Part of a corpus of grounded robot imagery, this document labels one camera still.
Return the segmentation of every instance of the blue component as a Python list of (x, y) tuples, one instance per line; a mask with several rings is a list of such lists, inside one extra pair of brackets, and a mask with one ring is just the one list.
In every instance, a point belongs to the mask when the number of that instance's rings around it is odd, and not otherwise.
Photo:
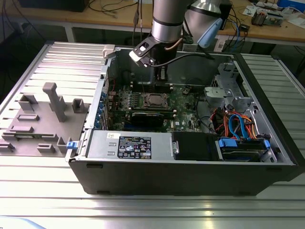
[(100, 126), (101, 126), (100, 123), (99, 123), (98, 121), (95, 120), (95, 122), (94, 122), (94, 127), (95, 127), (96, 129), (99, 129)]
[(231, 138), (221, 138), (218, 140), (219, 147), (237, 147), (237, 142), (235, 139)]
[(101, 119), (101, 115), (100, 114), (96, 114), (95, 120), (99, 121)]
[(78, 146), (78, 142), (77, 141), (73, 141), (73, 142), (68, 142), (67, 143), (67, 149), (77, 149)]
[(103, 110), (102, 110), (101, 108), (97, 108), (97, 113), (98, 113), (98, 114), (100, 114), (100, 115), (101, 115), (101, 114), (102, 114), (102, 112), (103, 112)]
[(294, 7), (301, 12), (305, 11), (305, 2), (302, 1), (295, 1), (295, 0), (279, 0), (277, 1), (277, 5), (279, 7)]
[(219, 31), (222, 23), (223, 20), (219, 18), (205, 31), (205, 33), (201, 36), (201, 38), (199, 38), (197, 42), (200, 45), (200, 47), (206, 48), (211, 44), (217, 32)]
[(264, 140), (265, 146), (267, 149), (270, 149), (270, 142), (268, 140)]
[(244, 121), (243, 121), (243, 119), (240, 115), (234, 114), (230, 117), (230, 119), (229, 119), (229, 130), (230, 130), (230, 132), (237, 138), (237, 140), (240, 140), (239, 136), (236, 133), (234, 133), (233, 128), (232, 128), (232, 121), (233, 121), (234, 117), (239, 118), (240, 128), (242, 130), (244, 139), (251, 140), (251, 138), (249, 138), (249, 136), (248, 136), (248, 133), (244, 129)]
[(224, 147), (224, 141), (222, 139), (218, 140), (219, 147)]
[(102, 98), (106, 98), (107, 97), (107, 94), (105, 92), (102, 92)]

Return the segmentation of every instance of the chipset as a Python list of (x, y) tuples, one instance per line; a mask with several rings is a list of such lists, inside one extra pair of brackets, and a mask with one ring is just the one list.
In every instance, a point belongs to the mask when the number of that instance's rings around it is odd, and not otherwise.
[(143, 106), (148, 109), (168, 109), (168, 98), (166, 94), (146, 93)]

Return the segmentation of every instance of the black computer case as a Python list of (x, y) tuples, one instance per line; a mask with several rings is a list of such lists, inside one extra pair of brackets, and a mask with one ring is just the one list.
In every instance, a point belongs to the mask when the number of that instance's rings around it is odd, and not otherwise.
[(19, 3), (25, 8), (83, 12), (89, 3), (89, 0), (19, 0)]

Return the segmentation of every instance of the blue cable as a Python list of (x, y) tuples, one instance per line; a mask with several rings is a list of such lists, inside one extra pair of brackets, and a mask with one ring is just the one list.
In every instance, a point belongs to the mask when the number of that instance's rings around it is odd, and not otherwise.
[(232, 128), (232, 121), (233, 121), (233, 118), (235, 116), (239, 118), (240, 128), (242, 130), (242, 134), (243, 134), (244, 139), (249, 140), (249, 136), (248, 136), (246, 130), (244, 129), (244, 121), (243, 121), (243, 119), (240, 115), (234, 114), (230, 117), (230, 119), (229, 119), (229, 130), (230, 130), (230, 132), (237, 138), (237, 140), (240, 140), (239, 136), (236, 133), (234, 133), (233, 128)]
[(235, 21), (232, 21), (232, 20), (228, 20), (228, 21), (232, 22), (232, 23), (235, 25), (235, 27), (236, 27), (236, 33), (237, 33), (237, 39), (236, 39), (236, 42), (235, 42), (235, 44), (234, 44), (234, 46), (233, 46), (233, 48), (232, 48), (232, 52), (233, 52), (234, 49), (236, 48), (236, 44), (237, 44), (238, 39), (239, 39), (239, 28), (238, 28), (238, 26), (237, 26), (237, 24), (236, 24)]

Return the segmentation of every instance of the white label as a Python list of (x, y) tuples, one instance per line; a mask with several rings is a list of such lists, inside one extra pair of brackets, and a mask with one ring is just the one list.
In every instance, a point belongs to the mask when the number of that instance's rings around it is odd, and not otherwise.
[(119, 133), (108, 133), (107, 134), (107, 138), (111, 138), (111, 139), (119, 139), (121, 136), (121, 134)]

